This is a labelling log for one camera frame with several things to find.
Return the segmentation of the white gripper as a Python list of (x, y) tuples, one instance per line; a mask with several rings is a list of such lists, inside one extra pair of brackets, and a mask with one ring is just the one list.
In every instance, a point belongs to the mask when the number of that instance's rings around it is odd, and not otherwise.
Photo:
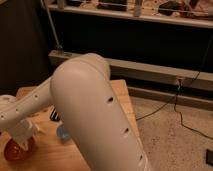
[(28, 119), (21, 120), (7, 130), (14, 141), (20, 143), (22, 149), (29, 149), (28, 139), (35, 133), (45, 135), (45, 131)]

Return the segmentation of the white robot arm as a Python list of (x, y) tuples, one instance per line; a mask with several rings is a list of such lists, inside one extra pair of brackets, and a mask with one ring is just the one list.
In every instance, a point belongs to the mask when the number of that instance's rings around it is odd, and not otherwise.
[(24, 142), (35, 130), (27, 117), (50, 105), (91, 171), (153, 171), (113, 91), (103, 57), (87, 53), (63, 62), (32, 92), (0, 108), (0, 131)]

